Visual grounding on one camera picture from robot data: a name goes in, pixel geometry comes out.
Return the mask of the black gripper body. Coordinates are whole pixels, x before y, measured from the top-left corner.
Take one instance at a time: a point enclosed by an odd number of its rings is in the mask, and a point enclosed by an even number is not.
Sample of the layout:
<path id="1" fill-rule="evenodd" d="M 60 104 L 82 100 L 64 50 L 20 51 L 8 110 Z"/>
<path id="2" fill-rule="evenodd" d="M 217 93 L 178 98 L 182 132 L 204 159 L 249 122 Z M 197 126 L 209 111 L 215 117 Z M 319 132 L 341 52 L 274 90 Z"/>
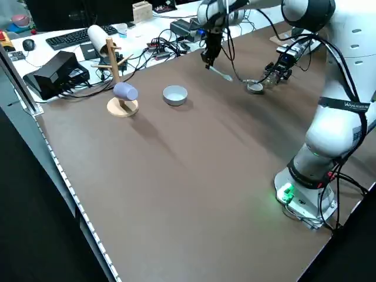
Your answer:
<path id="1" fill-rule="evenodd" d="M 292 74 L 293 56 L 279 56 L 275 65 L 277 80 L 288 80 Z"/>
<path id="2" fill-rule="evenodd" d="M 206 32 L 206 48 L 205 48 L 205 57 L 207 58 L 216 58 L 218 57 L 221 51 L 221 40 L 222 40 L 222 31 L 219 30 L 210 30 Z"/>

